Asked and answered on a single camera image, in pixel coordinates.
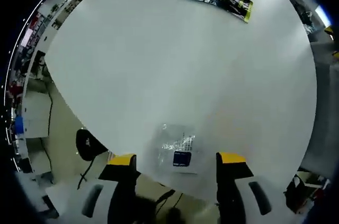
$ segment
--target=tabletop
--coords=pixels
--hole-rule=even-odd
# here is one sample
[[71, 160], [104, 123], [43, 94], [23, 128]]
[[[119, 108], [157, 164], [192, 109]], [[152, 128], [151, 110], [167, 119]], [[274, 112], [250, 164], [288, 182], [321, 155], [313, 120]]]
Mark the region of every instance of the tabletop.
[[[245, 23], [192, 0], [83, 0], [46, 63], [83, 125], [155, 181], [215, 202], [215, 153], [226, 151], [282, 192], [313, 129], [315, 65], [291, 3], [252, 1]], [[160, 167], [162, 123], [194, 128], [198, 174]]]

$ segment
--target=floor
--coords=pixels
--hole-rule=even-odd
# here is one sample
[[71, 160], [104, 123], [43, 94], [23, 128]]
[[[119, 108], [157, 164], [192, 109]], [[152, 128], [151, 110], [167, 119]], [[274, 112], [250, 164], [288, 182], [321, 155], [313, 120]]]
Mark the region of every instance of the floor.
[[[49, 138], [44, 139], [44, 144], [51, 159], [54, 183], [58, 184], [79, 177], [87, 169], [89, 162], [80, 158], [75, 146], [76, 132], [83, 125], [72, 113], [54, 84], [50, 84], [49, 92], [53, 104], [50, 134]], [[108, 153], [97, 156], [86, 178], [98, 177], [106, 165], [107, 159]], [[137, 180], [137, 194], [149, 199], [157, 200], [169, 189], [144, 175], [141, 175]], [[180, 195], [179, 192], [176, 192], [167, 200], [157, 215], [158, 223], [164, 223], [168, 209], [178, 201]], [[183, 195], [176, 207], [181, 210], [186, 223], [217, 223], [218, 221], [219, 212], [215, 205], [193, 197]]]

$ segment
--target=window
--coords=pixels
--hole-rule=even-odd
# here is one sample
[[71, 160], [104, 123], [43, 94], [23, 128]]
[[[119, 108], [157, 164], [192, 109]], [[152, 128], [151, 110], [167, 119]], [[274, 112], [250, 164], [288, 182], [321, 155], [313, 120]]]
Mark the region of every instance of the window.
[[320, 17], [320, 19], [322, 20], [322, 22], [324, 23], [324, 26], [328, 27], [331, 24], [331, 22], [328, 16], [326, 15], [326, 12], [323, 10], [323, 8], [319, 5], [315, 11]]

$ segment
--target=transparent plastic bag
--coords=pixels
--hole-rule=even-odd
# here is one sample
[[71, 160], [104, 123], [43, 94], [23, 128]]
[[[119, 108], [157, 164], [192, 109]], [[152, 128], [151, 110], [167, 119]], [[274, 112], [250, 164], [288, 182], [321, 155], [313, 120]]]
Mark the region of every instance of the transparent plastic bag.
[[156, 136], [163, 171], [198, 174], [203, 160], [202, 140], [190, 126], [164, 123]]

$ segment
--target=desk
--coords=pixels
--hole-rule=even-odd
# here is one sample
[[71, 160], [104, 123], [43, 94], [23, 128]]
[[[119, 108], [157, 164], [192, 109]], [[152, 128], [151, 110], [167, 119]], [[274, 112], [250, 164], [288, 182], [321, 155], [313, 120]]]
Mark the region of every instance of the desk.
[[[314, 123], [310, 44], [288, 0], [252, 0], [246, 24], [190, 0], [84, 0], [46, 55], [84, 126], [110, 151], [166, 186], [216, 201], [215, 153], [246, 157], [283, 191]], [[194, 126], [206, 145], [199, 175], [158, 167], [155, 128]]]

